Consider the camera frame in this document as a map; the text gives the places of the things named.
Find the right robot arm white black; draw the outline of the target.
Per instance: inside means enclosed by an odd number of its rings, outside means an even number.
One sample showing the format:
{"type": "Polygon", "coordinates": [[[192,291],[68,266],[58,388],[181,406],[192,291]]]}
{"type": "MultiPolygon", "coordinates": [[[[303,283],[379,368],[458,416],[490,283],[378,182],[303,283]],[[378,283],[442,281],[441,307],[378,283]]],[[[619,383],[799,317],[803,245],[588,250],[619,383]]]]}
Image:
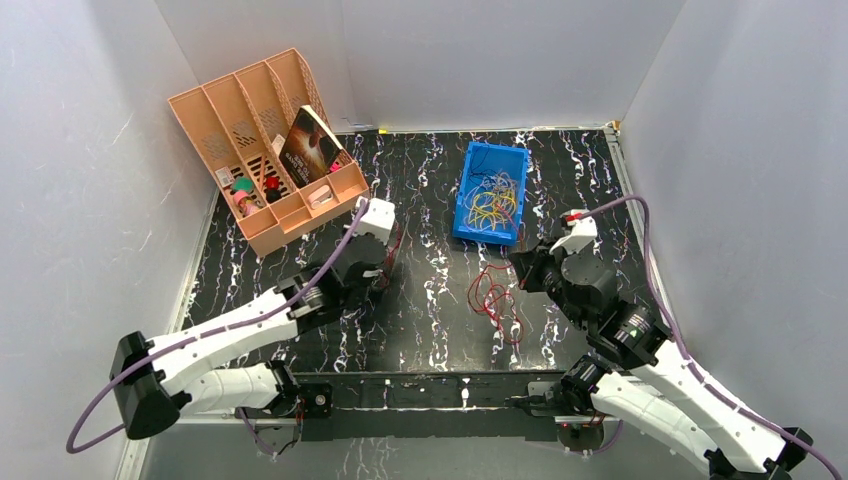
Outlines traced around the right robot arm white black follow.
{"type": "Polygon", "coordinates": [[[811,437],[770,429],[678,351],[670,329],[620,296],[612,270],[592,253],[566,255],[538,245],[509,260],[519,286],[544,292],[583,330],[596,357],[582,356],[556,392],[577,414],[600,411],[684,456],[710,479],[787,479],[806,459],[811,437]]]}

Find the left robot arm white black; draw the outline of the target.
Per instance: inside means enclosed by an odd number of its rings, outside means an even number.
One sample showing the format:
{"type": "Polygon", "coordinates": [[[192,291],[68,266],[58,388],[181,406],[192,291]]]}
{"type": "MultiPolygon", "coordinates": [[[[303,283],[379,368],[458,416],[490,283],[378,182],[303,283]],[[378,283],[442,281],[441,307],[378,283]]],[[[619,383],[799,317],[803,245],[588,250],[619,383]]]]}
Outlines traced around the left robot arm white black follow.
{"type": "Polygon", "coordinates": [[[118,341],[110,385],[132,440],[158,435],[181,417],[241,407],[286,416],[305,398],[284,362],[228,368],[265,345],[296,339],[364,306],[386,270],[391,232],[354,233],[324,262],[281,280],[253,300],[196,327],[118,341]]]}

